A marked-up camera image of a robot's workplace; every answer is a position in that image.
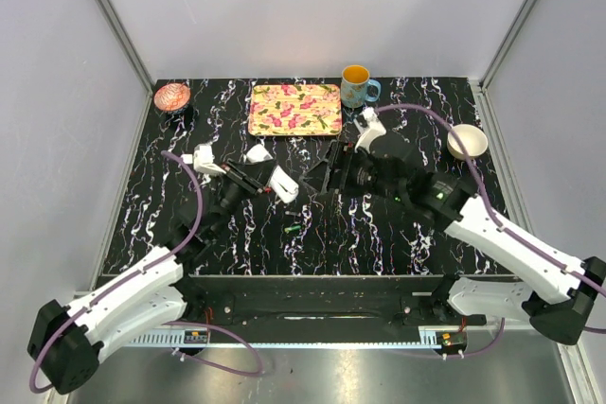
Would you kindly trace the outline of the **white remote control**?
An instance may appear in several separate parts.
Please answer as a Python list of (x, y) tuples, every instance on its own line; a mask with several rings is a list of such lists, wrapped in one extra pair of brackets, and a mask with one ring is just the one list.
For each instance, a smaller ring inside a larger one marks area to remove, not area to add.
[[(257, 144), (249, 149), (245, 157), (252, 164), (275, 161), (274, 156), (261, 144)], [(298, 196), (298, 183), (278, 164), (275, 164), (269, 178), (269, 186), (286, 204), (293, 202)]]

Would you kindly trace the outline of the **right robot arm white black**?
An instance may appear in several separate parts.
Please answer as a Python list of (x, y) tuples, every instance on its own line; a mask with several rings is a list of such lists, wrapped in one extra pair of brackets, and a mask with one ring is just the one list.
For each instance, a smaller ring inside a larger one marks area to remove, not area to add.
[(556, 343), (578, 342), (605, 281), (602, 259), (580, 259), (547, 245), (496, 212), (478, 188), (418, 167), (405, 153), (390, 156), (333, 141), (300, 181), (316, 193), (394, 202), (413, 220), (471, 245), (516, 276), (514, 282), (445, 278), (430, 303), (439, 323), (483, 314), (527, 322)]

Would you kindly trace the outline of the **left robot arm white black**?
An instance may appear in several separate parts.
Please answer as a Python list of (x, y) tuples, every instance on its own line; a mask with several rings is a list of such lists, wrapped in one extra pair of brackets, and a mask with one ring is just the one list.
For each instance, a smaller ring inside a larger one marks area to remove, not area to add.
[(197, 188), (194, 213), (178, 219), (167, 240), (100, 288), (66, 305), (50, 300), (40, 307), (27, 343), (34, 361), (31, 392), (46, 392), (37, 384), (44, 375), (49, 388), (67, 395), (136, 337), (159, 325), (200, 321), (205, 301), (190, 276), (242, 203), (266, 191), (275, 169), (272, 158), (220, 165), (221, 185), (211, 204)]

